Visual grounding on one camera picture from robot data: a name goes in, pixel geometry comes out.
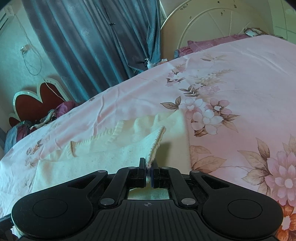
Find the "cream knit sweater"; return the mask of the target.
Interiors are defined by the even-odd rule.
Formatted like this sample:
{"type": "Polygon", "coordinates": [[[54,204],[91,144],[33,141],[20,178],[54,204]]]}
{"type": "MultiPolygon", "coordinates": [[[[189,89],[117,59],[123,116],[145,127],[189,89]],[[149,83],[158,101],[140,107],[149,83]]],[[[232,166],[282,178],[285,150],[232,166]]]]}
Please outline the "cream knit sweater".
{"type": "Polygon", "coordinates": [[[181,110],[120,120],[98,135],[81,142],[70,141],[38,162],[33,192],[98,170],[113,174],[124,167],[137,167],[140,158],[145,158],[148,169],[157,163],[189,174],[189,138],[181,110]]]}

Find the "pile of clothes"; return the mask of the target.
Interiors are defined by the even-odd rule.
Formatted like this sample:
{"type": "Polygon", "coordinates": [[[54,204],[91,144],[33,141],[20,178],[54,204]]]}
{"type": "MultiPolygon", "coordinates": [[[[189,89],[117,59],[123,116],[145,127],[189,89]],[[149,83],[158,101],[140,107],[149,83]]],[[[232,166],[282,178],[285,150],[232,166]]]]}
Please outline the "pile of clothes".
{"type": "Polygon", "coordinates": [[[78,104],[73,101],[66,101],[61,103],[55,109],[49,110],[47,115],[40,120],[24,120],[20,123],[17,123],[6,133],[6,139],[5,141],[3,141],[2,144],[4,154],[6,154],[22,138],[26,137],[33,131],[43,127],[44,125],[55,121],[57,118],[68,113],[70,110],[74,109],[77,106],[78,104]]]}

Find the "pink floral bed sheet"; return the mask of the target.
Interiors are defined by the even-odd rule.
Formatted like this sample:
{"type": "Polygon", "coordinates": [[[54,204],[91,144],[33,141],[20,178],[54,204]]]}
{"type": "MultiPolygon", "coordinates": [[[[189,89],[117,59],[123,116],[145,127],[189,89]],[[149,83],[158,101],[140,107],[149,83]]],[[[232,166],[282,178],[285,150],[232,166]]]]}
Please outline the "pink floral bed sheet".
{"type": "Polygon", "coordinates": [[[23,196],[127,162],[119,150],[160,126],[156,160],[273,198],[279,240],[295,240],[295,44],[265,35],[164,63],[29,134],[1,159],[1,216],[23,196]]]}

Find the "white pump bottle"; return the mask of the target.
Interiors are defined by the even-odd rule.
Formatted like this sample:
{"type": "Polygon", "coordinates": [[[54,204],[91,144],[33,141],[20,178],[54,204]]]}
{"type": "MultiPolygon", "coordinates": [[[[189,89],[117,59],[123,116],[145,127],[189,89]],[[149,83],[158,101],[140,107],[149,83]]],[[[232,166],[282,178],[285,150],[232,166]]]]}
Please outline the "white pump bottle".
{"type": "Polygon", "coordinates": [[[148,69],[151,69],[151,68],[154,67],[154,63],[151,63],[151,61],[149,61],[148,58],[146,58],[145,61],[147,62],[147,68],[148,68],[148,69]]]}

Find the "red heart-shaped headboard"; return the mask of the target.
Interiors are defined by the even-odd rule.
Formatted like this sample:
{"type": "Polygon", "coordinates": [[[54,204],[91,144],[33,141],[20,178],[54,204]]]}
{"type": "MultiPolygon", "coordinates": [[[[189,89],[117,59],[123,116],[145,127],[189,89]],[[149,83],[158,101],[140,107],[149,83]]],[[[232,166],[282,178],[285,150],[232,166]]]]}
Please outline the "red heart-shaped headboard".
{"type": "Polygon", "coordinates": [[[45,117],[51,109],[70,101],[66,91],[53,78],[43,78],[36,91],[22,90],[13,97],[14,111],[9,115],[9,124],[14,127],[22,121],[36,121],[45,117]]]}

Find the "purple pillow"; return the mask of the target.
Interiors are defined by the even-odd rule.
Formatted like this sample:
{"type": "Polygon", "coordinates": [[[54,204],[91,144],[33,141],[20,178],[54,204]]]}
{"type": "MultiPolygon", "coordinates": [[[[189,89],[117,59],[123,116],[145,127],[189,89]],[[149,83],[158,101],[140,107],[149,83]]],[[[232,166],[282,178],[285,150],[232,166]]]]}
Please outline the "purple pillow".
{"type": "Polygon", "coordinates": [[[174,52],[174,58],[182,57],[187,54],[200,52],[221,44],[225,44],[228,42],[233,42],[236,40],[241,40],[248,38],[246,34],[239,34],[239,35],[231,35],[228,37],[222,37],[213,40],[206,40],[206,41],[187,41],[187,45],[185,47],[179,48],[174,52]]]}

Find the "blue curtain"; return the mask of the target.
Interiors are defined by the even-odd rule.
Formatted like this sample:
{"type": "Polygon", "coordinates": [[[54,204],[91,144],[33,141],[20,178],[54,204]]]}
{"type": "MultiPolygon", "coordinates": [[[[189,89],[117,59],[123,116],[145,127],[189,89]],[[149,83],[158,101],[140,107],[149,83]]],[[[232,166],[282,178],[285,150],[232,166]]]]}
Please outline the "blue curtain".
{"type": "Polygon", "coordinates": [[[23,7],[77,102],[161,59],[159,1],[23,1],[23,7]]]}

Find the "cream round headboard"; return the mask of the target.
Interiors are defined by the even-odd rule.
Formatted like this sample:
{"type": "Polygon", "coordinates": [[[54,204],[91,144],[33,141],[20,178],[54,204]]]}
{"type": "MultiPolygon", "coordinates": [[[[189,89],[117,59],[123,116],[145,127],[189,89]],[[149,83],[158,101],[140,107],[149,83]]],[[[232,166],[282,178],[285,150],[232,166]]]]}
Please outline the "cream round headboard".
{"type": "Polygon", "coordinates": [[[243,34],[259,28],[270,34],[270,22],[263,17],[257,1],[184,1],[161,27],[161,57],[172,60],[174,52],[191,41],[208,41],[243,34]]]}

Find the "floral patterned pillow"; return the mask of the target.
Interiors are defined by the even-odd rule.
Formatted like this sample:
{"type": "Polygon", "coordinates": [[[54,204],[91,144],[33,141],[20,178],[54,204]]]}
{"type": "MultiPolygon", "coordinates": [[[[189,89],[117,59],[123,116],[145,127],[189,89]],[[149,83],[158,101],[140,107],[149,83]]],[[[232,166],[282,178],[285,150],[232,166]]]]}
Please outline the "floral patterned pillow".
{"type": "Polygon", "coordinates": [[[267,35],[267,33],[260,28],[245,28],[244,33],[249,37],[257,37],[261,35],[267,35]]]}

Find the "cream wardrobe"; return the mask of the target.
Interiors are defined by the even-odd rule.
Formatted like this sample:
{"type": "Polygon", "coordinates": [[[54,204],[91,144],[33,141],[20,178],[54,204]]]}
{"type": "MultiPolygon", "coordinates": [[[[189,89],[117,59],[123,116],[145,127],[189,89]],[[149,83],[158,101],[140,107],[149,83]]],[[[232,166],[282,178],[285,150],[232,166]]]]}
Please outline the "cream wardrobe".
{"type": "Polygon", "coordinates": [[[296,42],[295,9],[284,0],[268,1],[273,20],[273,33],[288,42],[296,42]]]}

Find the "air conditioner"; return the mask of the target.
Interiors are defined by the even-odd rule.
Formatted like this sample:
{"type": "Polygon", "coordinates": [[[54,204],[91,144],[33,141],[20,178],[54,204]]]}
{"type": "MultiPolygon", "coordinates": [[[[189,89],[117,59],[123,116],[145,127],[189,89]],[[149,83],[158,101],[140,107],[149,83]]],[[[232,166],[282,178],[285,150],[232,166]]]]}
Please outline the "air conditioner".
{"type": "Polygon", "coordinates": [[[6,27],[10,24],[13,17],[15,16],[15,13],[13,11],[13,8],[11,5],[5,6],[0,11],[0,34],[4,32],[6,27]]]}

